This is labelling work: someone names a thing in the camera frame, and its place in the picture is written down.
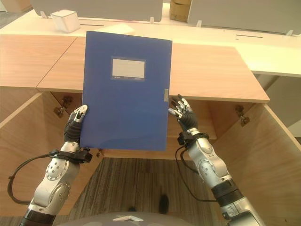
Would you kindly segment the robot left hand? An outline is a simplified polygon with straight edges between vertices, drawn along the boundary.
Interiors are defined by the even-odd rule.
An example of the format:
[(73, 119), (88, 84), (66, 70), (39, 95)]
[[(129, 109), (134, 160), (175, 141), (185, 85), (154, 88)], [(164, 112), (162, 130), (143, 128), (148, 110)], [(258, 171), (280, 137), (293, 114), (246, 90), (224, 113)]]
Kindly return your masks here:
[(80, 144), (81, 128), (84, 117), (88, 110), (87, 105), (82, 105), (75, 109), (69, 116), (64, 128), (64, 141)]

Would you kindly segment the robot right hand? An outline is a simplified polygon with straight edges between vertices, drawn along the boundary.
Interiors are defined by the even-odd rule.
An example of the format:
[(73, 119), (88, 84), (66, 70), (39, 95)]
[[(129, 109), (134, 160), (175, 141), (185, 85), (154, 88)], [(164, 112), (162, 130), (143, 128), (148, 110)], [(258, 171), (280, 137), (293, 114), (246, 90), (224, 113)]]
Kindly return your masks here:
[(183, 131), (189, 129), (198, 129), (198, 120), (188, 101), (180, 94), (172, 97), (171, 104), (173, 107), (168, 112), (174, 116)]

